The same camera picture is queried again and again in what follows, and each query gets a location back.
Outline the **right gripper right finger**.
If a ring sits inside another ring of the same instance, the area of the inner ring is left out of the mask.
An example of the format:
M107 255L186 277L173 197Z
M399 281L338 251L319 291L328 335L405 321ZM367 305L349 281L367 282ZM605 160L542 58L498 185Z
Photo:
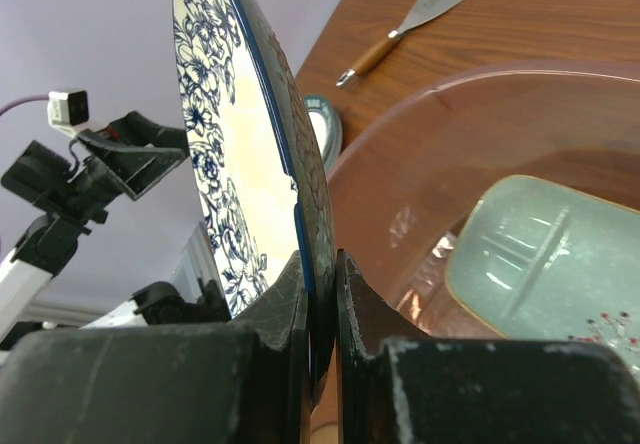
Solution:
M344 443L635 443L639 387L611 350L575 341L432 337L340 251Z

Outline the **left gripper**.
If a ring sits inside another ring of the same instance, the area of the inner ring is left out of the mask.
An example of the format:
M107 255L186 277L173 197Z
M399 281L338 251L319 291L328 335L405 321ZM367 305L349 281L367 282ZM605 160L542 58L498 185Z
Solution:
M163 126L137 111L111 121L115 140L82 131L78 140L89 152L87 167L32 141L4 172L1 185L34 207L68 221L104 224L108 200L99 178L136 201L177 168L188 154L184 129Z

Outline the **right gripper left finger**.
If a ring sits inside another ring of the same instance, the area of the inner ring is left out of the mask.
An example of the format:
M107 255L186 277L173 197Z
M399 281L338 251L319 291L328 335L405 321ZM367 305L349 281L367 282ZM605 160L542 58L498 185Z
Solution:
M1 439L305 443L307 314L293 255L227 323L30 334L1 370Z

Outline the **light blue rectangular dish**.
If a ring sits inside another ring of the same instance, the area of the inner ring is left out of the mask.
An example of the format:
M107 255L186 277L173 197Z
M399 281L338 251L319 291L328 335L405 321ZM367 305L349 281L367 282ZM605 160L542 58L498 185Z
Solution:
M490 187L469 215L445 282L511 339L606 346L639 370L639 212L526 175Z

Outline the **teal rim lettered plate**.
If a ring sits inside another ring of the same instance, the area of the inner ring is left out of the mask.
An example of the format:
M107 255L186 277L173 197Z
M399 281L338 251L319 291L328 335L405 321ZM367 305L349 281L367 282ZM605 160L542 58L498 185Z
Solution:
M303 100L320 148L325 172L329 173L342 150L344 136L342 121L325 97L307 95Z

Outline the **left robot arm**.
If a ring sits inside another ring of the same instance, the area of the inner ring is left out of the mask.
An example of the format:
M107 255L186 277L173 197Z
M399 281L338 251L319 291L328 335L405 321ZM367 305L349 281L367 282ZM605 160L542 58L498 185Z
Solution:
M1 263L1 334L70 262L89 223L102 225L119 196L139 200L188 156L186 133L136 111L72 137L88 155L67 161L31 142L4 172L6 190L42 210Z

